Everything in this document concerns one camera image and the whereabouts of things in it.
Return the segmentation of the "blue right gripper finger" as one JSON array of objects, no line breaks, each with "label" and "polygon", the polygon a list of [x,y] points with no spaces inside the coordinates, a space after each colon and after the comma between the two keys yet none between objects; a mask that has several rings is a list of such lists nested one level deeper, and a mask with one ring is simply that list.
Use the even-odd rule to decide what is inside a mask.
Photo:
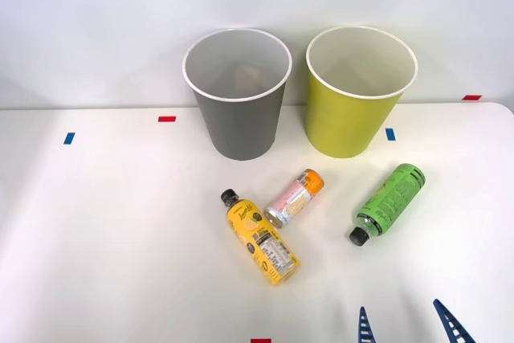
[{"label": "blue right gripper finger", "polygon": [[376,343],[376,339],[371,329],[369,318],[367,317],[365,308],[360,307],[358,320],[358,342],[359,343]]},{"label": "blue right gripper finger", "polygon": [[435,299],[433,305],[450,343],[475,343],[475,339],[439,299]]}]

